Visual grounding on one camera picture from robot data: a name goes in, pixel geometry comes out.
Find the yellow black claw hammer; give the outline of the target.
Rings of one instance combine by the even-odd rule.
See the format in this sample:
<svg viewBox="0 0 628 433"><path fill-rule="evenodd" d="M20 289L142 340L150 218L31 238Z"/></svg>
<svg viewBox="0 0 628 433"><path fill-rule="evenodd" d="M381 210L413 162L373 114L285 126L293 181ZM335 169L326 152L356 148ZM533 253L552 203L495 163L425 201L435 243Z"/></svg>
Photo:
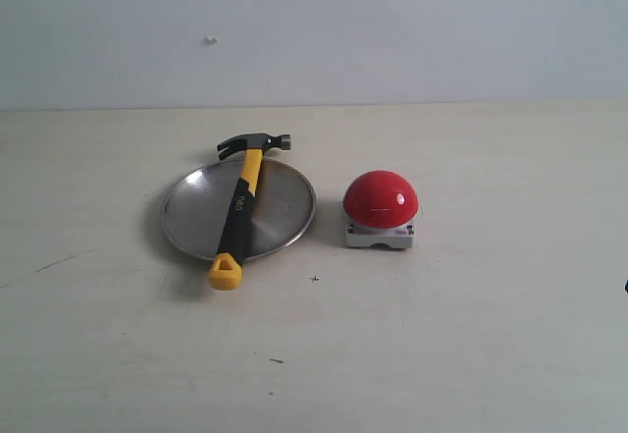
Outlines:
<svg viewBox="0 0 628 433"><path fill-rule="evenodd" d="M290 150L290 135L244 134L217 145L220 160L243 152L244 162L208 273L209 284L215 290L230 291L241 284L242 266L251 241L252 215L261 166L265 153L273 148Z"/></svg>

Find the red dome push button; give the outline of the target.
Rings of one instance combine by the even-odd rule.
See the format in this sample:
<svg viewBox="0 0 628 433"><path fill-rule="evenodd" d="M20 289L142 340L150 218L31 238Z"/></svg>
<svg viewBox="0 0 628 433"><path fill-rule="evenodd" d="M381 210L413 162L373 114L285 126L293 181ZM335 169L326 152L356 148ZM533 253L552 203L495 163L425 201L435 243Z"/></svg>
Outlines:
<svg viewBox="0 0 628 433"><path fill-rule="evenodd" d="M347 247L414 247L420 199L400 174L375 170L360 175L347 188L341 205Z"/></svg>

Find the round steel plate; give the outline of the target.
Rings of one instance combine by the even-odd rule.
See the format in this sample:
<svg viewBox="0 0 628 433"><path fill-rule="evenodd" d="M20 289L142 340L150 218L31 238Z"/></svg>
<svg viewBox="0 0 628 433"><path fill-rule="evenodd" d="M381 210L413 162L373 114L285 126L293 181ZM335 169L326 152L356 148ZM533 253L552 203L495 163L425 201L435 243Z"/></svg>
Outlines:
<svg viewBox="0 0 628 433"><path fill-rule="evenodd" d="M236 158L201 167L168 192L160 221L176 249L204 261L214 258L242 162ZM305 176L286 163L264 159L247 258L267 256L297 241L315 210L316 193Z"/></svg>

